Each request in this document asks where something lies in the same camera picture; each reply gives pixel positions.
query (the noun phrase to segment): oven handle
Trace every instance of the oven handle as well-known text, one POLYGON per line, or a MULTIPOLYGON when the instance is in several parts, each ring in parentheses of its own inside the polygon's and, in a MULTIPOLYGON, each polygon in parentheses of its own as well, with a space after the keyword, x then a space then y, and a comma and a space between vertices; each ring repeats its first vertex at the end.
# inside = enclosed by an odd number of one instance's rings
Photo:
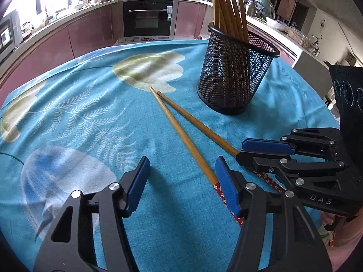
POLYGON ((140 12, 140 11, 164 11, 166 12, 166 9, 144 9, 144 10, 129 10, 129 12, 140 12))

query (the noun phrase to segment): blue tablecloth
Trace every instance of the blue tablecloth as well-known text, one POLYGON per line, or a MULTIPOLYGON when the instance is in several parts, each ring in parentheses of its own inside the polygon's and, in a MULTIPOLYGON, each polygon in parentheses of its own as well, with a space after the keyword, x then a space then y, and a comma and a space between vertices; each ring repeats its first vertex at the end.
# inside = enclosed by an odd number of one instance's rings
MULTIPOLYGON (((160 90, 235 148, 293 128, 337 127, 317 93, 274 59, 247 110, 226 116, 198 98, 207 41, 169 41, 91 52, 13 91, 0 110, 0 228, 32 270, 42 239, 69 194, 102 190, 146 155, 152 166, 139 207, 125 219, 140 271, 225 271, 240 227, 148 91, 160 90)), ((231 169, 272 191, 175 111, 214 169, 231 169)), ((319 224, 318 211, 310 213, 319 224)), ((260 268, 267 266, 268 216, 260 268)), ((98 264, 105 267, 97 218, 98 264)))

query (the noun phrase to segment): oven door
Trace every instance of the oven door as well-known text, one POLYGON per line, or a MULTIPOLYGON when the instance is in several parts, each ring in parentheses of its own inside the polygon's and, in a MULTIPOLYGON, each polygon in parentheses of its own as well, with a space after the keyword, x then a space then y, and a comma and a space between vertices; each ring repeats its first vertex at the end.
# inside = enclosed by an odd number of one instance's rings
POLYGON ((125 38, 170 36, 172 7, 173 0, 125 1, 123 3, 125 38))

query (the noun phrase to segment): oven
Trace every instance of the oven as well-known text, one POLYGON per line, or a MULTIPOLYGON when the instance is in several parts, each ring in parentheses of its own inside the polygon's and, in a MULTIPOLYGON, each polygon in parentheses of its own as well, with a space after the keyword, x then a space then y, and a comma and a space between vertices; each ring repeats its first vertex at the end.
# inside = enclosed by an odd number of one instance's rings
POLYGON ((179 0, 122 0, 121 42, 174 39, 179 0))

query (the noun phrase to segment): blue gripper pad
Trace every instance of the blue gripper pad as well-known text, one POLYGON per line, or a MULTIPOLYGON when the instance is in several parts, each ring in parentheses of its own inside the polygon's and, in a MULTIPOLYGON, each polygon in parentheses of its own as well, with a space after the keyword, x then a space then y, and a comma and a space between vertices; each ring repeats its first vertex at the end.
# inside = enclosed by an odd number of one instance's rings
POLYGON ((233 175, 232 170, 228 167, 226 161, 223 156, 219 156, 216 160, 216 175, 219 181, 219 184, 222 187, 222 191, 224 194, 224 198, 226 199, 228 209, 233 212, 233 214, 237 217, 240 217, 241 208, 238 201, 238 185, 235 185, 231 179, 231 175, 233 175))
POLYGON ((147 179, 150 176, 150 161, 143 156, 136 169, 124 173, 120 180, 120 184, 128 195, 125 212, 128 216, 137 209, 140 202, 142 192, 144 191, 147 179))
POLYGON ((294 155, 295 149, 284 141, 260 140, 247 138, 242 142, 243 151, 253 151, 260 153, 275 153, 283 155, 294 155))

